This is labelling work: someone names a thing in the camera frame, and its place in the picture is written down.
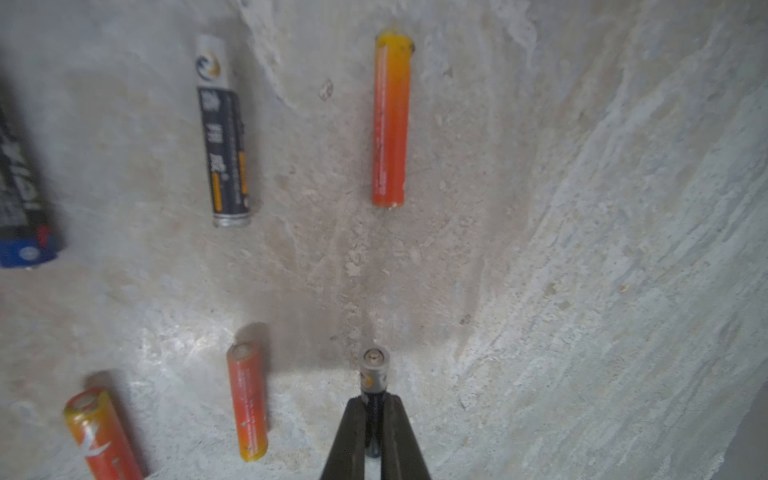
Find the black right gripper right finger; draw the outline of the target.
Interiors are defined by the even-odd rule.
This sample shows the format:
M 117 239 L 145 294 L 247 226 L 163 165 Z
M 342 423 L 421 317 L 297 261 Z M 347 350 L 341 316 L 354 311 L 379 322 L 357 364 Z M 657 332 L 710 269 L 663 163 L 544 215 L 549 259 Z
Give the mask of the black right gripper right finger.
M 384 396 L 380 445 L 382 480 L 431 480 L 404 404 L 397 395 Z

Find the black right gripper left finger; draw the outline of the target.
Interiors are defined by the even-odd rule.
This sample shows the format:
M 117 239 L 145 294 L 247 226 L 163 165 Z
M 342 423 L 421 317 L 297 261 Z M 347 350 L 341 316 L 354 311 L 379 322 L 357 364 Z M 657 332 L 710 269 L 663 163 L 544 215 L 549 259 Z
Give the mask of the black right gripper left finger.
M 366 407 L 350 399 L 339 423 L 321 480 L 363 480 L 365 477 Z

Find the dark grey battery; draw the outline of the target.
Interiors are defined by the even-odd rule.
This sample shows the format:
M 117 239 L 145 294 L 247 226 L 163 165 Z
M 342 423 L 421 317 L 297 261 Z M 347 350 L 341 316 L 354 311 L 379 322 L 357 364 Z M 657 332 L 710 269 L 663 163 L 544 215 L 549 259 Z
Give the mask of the dark grey battery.
M 388 387 L 390 354 L 382 346 L 371 344 L 360 355 L 361 399 L 366 410 L 365 454 L 377 459 L 382 455 L 383 406 Z

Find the red white battery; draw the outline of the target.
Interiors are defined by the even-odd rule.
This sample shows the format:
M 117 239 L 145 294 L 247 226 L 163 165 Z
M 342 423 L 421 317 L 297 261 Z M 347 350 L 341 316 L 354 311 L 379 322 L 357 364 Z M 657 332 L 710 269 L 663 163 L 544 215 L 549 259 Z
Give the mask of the red white battery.
M 105 388 L 94 387 L 75 395 L 66 403 L 63 416 L 96 480 L 144 478 Z

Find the black AAA battery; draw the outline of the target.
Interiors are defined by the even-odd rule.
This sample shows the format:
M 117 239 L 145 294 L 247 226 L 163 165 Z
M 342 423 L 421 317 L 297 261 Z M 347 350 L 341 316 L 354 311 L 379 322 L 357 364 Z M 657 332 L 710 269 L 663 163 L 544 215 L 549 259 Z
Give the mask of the black AAA battery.
M 1 267 L 31 269 L 58 257 L 59 241 L 35 169 L 1 107 Z

